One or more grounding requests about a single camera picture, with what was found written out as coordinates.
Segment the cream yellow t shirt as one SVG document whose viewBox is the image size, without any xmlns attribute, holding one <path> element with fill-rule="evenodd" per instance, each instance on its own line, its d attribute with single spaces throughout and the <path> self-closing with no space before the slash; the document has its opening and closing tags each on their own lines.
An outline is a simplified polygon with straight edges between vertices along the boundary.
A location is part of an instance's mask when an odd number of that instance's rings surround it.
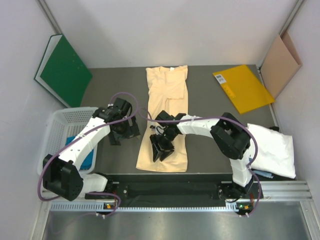
<svg viewBox="0 0 320 240">
<path fill-rule="evenodd" d="M 188 113 L 188 89 L 186 79 L 188 67 L 148 67 L 146 78 L 148 85 L 148 112 L 152 119 L 162 111 L 172 116 L 179 113 Z M 174 152 L 163 161 L 153 161 L 152 143 L 150 136 L 155 133 L 151 126 L 154 122 L 148 122 L 140 145 L 136 168 L 143 171 L 175 173 L 186 172 L 188 157 L 184 135 L 178 135 L 173 140 Z"/>
</svg>

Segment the white t shirt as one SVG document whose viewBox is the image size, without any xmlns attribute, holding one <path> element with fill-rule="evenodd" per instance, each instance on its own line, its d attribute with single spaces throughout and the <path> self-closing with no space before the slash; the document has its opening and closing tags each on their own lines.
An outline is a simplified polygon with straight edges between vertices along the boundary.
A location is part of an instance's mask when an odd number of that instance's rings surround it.
<svg viewBox="0 0 320 240">
<path fill-rule="evenodd" d="M 250 123 L 247 129 L 254 136 L 258 146 L 258 153 L 251 167 L 294 179 L 296 170 L 293 137 Z"/>
</svg>

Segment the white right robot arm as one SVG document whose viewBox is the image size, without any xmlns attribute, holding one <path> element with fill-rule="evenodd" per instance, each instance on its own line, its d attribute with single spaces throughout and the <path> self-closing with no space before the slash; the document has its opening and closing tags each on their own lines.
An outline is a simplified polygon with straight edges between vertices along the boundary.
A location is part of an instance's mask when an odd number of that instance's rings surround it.
<svg viewBox="0 0 320 240">
<path fill-rule="evenodd" d="M 234 194 L 245 198 L 251 193 L 253 176 L 248 168 L 251 137 L 232 114 L 226 112 L 219 119 L 202 119 L 186 113 L 173 116 L 163 110 L 155 120 L 163 128 L 163 132 L 149 137 L 154 162 L 162 162 L 174 153 L 173 141 L 179 135 L 209 137 L 214 139 L 222 154 L 230 160 Z"/>
</svg>

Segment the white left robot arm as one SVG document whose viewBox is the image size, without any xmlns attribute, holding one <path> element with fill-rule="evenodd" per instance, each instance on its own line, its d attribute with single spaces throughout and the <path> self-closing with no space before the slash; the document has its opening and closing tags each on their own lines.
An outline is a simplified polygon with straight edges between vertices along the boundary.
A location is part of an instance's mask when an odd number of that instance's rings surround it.
<svg viewBox="0 0 320 240">
<path fill-rule="evenodd" d="M 80 168 L 104 137 L 108 137 L 110 145 L 119 146 L 121 140 L 140 135 L 132 111 L 132 104 L 122 98 L 116 98 L 108 107 L 96 109 L 83 130 L 69 144 L 43 159 L 40 175 L 43 187 L 68 201 L 91 192 L 109 198 L 114 187 L 108 179 L 99 173 L 81 174 Z"/>
</svg>

